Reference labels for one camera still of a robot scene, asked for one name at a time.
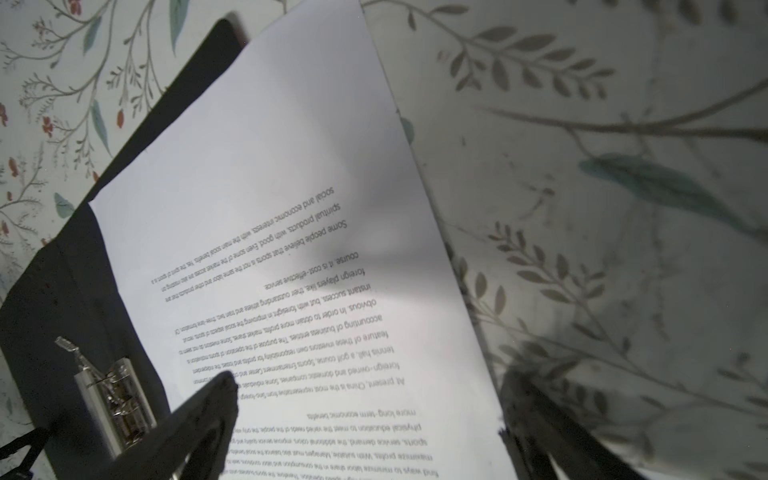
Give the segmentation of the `metal folder clip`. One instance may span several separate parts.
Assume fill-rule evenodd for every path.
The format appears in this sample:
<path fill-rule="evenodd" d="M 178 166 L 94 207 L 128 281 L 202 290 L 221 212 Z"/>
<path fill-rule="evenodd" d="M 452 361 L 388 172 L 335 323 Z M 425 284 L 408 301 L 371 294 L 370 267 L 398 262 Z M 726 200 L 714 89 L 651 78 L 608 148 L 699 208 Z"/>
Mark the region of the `metal folder clip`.
<path fill-rule="evenodd" d="M 112 459 L 138 444 L 154 428 L 156 417 L 129 358 L 100 371 L 70 340 L 55 343 L 74 356 L 74 380 L 87 410 Z"/>

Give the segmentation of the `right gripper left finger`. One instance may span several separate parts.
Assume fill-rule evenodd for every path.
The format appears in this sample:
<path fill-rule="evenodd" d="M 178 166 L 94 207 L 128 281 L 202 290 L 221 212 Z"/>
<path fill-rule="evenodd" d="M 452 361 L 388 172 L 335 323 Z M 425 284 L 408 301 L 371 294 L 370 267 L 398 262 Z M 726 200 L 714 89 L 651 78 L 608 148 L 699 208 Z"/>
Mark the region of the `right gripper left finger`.
<path fill-rule="evenodd" d="M 141 442 L 112 461 L 100 479 L 217 479 L 238 417 L 238 385 L 217 374 Z"/>

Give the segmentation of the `floral table mat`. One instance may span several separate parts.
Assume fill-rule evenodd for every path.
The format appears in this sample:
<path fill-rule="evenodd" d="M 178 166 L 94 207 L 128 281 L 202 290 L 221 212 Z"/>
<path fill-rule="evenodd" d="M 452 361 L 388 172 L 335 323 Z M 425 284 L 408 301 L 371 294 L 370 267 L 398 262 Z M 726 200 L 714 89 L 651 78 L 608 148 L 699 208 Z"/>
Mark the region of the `floral table mat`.
<path fill-rule="evenodd" d="M 1 293 L 213 24 L 292 1 L 1 5 Z M 767 475 L 767 5 L 365 1 L 496 375 L 625 461 Z"/>

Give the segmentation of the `orange folder black inside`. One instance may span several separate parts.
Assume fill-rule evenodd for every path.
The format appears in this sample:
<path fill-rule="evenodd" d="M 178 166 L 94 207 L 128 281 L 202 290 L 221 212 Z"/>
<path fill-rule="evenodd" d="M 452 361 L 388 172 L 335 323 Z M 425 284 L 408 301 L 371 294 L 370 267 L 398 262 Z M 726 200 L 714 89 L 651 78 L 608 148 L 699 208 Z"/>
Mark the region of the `orange folder black inside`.
<path fill-rule="evenodd" d="M 76 386 L 63 336 L 99 367 L 131 360 L 155 416 L 164 387 L 118 293 L 96 218 L 82 202 L 34 257 L 1 308 L 1 349 L 32 423 L 50 431 L 45 453 L 59 479 L 90 479 L 111 458 Z"/>

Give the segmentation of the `printed paper sheet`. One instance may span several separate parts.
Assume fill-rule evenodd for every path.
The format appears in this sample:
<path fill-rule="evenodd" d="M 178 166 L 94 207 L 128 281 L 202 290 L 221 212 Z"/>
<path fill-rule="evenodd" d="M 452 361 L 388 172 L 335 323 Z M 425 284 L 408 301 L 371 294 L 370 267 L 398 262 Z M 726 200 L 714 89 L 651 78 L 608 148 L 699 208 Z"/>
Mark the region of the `printed paper sheet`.
<path fill-rule="evenodd" d="M 171 407 L 238 385 L 227 479 L 511 479 L 362 8 L 305 1 L 92 200 Z"/>

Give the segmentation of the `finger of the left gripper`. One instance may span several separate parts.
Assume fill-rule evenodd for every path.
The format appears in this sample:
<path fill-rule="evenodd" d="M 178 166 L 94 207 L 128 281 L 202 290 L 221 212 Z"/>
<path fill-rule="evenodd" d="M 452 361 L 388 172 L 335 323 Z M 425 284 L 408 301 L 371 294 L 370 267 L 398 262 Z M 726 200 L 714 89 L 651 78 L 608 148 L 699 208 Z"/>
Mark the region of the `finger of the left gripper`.
<path fill-rule="evenodd" d="M 28 447 L 28 451 L 16 467 L 1 476 L 1 480 L 31 480 L 34 477 L 32 466 L 43 452 L 50 436 L 51 432 L 48 429 L 35 428 L 4 445 L 1 448 L 2 460 L 7 459 L 26 447 Z"/>

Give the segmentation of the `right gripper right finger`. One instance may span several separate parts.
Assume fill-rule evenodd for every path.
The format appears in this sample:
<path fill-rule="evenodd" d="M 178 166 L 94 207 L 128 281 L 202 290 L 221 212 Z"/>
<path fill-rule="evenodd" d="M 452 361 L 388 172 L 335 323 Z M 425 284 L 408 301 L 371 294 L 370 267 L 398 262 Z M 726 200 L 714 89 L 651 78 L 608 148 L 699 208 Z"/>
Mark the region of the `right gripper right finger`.
<path fill-rule="evenodd" d="M 499 431 L 519 479 L 644 478 L 605 448 L 520 371 L 505 373 L 499 392 Z"/>

